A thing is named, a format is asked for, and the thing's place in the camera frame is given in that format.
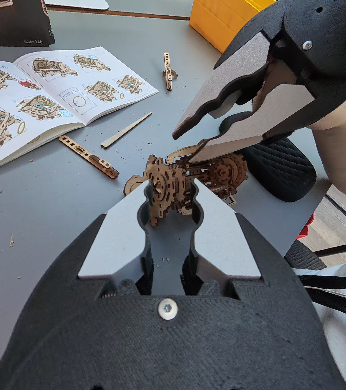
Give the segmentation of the slotted wooden strip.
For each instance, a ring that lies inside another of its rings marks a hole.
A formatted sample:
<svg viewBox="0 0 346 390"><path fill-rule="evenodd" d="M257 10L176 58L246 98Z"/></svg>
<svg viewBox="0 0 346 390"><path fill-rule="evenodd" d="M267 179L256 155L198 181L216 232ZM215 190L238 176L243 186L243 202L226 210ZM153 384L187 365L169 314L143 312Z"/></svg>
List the slotted wooden strip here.
<svg viewBox="0 0 346 390"><path fill-rule="evenodd" d="M91 154L89 151L84 149L81 145L76 143L73 139L68 136L62 135L59 137L59 141L66 145L68 148L77 153L80 157L85 159L87 162L98 168L101 172L106 174L112 179L116 179L119 176L119 171L114 169L112 165L105 159L101 159L95 154Z"/></svg>

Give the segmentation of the wooden strip with side piece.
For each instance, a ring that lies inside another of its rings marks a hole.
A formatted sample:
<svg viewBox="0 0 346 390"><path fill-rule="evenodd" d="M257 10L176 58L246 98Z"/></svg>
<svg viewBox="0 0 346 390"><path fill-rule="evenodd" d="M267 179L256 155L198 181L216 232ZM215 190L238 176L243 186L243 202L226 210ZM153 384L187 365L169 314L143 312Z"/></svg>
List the wooden strip with side piece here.
<svg viewBox="0 0 346 390"><path fill-rule="evenodd" d="M165 69L162 72L162 75L165 77L166 80L166 89L171 91L173 89L172 82L173 80L177 79L178 75L171 68L170 54L167 51L164 52L164 66Z"/></svg>

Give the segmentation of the open instruction booklet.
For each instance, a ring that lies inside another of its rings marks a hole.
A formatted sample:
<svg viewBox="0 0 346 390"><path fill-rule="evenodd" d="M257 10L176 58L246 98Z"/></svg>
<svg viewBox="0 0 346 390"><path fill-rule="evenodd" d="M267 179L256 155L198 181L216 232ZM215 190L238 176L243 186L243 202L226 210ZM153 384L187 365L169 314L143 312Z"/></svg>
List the open instruction booklet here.
<svg viewBox="0 0 346 390"><path fill-rule="evenodd" d="M0 61L0 166L157 93L103 47Z"/></svg>

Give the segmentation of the person's right forearm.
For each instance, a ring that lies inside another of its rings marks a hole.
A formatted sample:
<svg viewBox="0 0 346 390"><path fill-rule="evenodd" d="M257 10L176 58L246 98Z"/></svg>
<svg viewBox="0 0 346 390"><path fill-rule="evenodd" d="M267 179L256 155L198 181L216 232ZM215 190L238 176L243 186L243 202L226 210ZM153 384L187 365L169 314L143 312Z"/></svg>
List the person's right forearm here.
<svg viewBox="0 0 346 390"><path fill-rule="evenodd" d="M309 128L329 180L346 195L346 101Z"/></svg>

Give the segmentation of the wooden gear mechanical model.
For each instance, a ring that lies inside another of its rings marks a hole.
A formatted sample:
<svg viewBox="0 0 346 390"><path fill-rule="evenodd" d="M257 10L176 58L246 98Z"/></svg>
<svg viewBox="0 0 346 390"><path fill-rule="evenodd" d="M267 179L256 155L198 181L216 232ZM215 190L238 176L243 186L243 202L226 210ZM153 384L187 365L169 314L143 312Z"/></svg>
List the wooden gear mechanical model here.
<svg viewBox="0 0 346 390"><path fill-rule="evenodd" d="M152 181L151 226L157 226L170 209L182 215L191 215L191 179L198 179L221 200L232 200L229 206L236 204L233 199L236 188L248 178L248 166L243 155L229 153L211 160L190 163L191 155L204 142L202 140L197 145L179 149L166 159L150 155L143 175L133 175L125 184L123 193L127 196L141 183Z"/></svg>

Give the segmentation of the white flat device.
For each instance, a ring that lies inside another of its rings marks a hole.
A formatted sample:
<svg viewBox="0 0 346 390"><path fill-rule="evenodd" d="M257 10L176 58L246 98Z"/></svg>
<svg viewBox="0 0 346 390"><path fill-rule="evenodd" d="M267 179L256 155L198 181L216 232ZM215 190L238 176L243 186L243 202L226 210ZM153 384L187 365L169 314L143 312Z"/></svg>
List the white flat device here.
<svg viewBox="0 0 346 390"><path fill-rule="evenodd" d="M109 5L105 0L45 0L46 5L81 8L81 9L95 9L98 11L105 11L109 9Z"/></svg>

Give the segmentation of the black quilted wrist rest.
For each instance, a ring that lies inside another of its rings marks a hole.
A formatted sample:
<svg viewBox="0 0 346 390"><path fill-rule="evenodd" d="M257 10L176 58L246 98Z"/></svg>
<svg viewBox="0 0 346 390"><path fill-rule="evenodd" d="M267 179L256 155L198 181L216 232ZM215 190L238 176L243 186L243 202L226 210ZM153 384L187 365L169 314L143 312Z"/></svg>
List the black quilted wrist rest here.
<svg viewBox="0 0 346 390"><path fill-rule="evenodd" d="M255 144L234 153L242 154L254 178L284 202L300 200L316 183L314 166L288 138Z"/></svg>

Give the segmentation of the pointed wooden stick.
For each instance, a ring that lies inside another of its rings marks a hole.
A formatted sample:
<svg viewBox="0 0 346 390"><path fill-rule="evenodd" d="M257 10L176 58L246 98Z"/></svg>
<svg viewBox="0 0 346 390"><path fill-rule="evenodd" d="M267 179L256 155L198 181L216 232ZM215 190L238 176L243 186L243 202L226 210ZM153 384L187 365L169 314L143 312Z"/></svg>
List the pointed wooden stick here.
<svg viewBox="0 0 346 390"><path fill-rule="evenodd" d="M117 142L119 139L121 139L124 135L126 135L129 131L131 131L134 127L136 127L138 124L140 124L145 119L147 119L151 114L152 114L152 112L147 113L146 115L144 115L143 117L134 121L133 123L131 123L130 125L128 125L124 129L122 129L119 132L117 132L116 134L112 135L110 138L104 140L101 143L101 147L103 149L109 148L111 145L113 145L115 142Z"/></svg>

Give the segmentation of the yellow box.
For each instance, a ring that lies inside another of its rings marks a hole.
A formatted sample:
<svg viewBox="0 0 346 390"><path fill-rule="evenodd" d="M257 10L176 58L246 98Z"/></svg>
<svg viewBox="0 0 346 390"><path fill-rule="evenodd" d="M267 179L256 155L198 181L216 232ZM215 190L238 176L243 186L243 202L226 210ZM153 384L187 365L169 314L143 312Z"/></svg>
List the yellow box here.
<svg viewBox="0 0 346 390"><path fill-rule="evenodd" d="M220 53L237 32L275 0L194 0L189 24Z"/></svg>

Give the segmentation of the black model kit box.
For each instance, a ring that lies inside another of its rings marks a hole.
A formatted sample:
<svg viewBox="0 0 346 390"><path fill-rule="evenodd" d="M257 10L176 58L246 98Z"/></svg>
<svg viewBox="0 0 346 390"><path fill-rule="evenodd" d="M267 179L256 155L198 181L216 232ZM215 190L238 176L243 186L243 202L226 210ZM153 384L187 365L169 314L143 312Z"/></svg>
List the black model kit box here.
<svg viewBox="0 0 346 390"><path fill-rule="evenodd" d="M43 0L0 0L0 46L49 47L54 43Z"/></svg>

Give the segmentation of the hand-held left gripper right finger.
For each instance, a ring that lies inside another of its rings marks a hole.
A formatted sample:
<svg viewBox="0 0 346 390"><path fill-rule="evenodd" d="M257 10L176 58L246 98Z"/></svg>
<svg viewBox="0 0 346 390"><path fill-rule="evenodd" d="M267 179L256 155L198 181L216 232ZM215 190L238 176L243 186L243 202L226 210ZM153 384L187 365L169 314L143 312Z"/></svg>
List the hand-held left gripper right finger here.
<svg viewBox="0 0 346 390"><path fill-rule="evenodd" d="M236 213L198 179L190 182L192 219L190 274L201 281L258 281L262 275Z"/></svg>

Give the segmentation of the grey desk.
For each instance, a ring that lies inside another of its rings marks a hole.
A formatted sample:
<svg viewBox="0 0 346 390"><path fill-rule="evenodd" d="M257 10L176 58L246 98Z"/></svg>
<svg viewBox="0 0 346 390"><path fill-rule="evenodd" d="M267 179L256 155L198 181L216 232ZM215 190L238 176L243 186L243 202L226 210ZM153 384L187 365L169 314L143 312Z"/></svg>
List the grey desk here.
<svg viewBox="0 0 346 390"><path fill-rule="evenodd" d="M205 116L178 140L171 134L220 53L187 21L49 11L50 50L104 47L159 93L108 114L68 136L106 158L111 180L57 139L0 167L0 358L29 295L58 255L122 197L150 154L168 154L219 133L227 117ZM164 52L178 77L171 91L162 75ZM107 149L101 143L152 114Z"/></svg>

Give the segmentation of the mesh office chair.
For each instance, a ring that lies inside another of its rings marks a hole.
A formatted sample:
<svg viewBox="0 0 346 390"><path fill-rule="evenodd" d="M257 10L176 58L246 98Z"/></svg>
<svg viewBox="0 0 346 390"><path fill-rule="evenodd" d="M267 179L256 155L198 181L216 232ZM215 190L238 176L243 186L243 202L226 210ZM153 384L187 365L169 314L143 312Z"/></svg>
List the mesh office chair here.
<svg viewBox="0 0 346 390"><path fill-rule="evenodd" d="M284 259L298 276L346 277L346 263L327 267L307 246L295 240Z"/></svg>

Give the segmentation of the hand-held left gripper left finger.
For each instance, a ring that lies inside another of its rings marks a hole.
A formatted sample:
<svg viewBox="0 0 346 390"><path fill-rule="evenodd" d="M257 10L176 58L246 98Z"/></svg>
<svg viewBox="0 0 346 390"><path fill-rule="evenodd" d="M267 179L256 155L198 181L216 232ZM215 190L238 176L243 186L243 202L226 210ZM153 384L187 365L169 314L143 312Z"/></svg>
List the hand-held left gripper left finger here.
<svg viewBox="0 0 346 390"><path fill-rule="evenodd" d="M80 279L137 282L149 277L152 257L146 225L150 220L153 187L143 182L109 209L78 272Z"/></svg>

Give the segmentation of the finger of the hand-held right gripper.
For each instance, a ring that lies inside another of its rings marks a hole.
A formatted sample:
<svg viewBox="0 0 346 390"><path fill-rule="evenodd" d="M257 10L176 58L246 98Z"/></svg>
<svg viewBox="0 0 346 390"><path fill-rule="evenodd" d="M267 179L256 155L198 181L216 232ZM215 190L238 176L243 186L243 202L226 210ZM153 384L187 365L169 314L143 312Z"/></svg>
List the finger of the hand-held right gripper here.
<svg viewBox="0 0 346 390"><path fill-rule="evenodd" d="M222 117L244 90L262 81L268 66L269 46L268 39L258 32L215 68L181 117L172 137L178 139L207 114L215 119Z"/></svg>
<svg viewBox="0 0 346 390"><path fill-rule="evenodd" d="M220 135L207 141L193 154L190 163L210 160L257 144L273 128L276 128L276 134L282 133L284 130L280 124L312 101L314 97L303 85L278 85L249 117L242 120L238 120L236 115L226 118L221 123Z"/></svg>

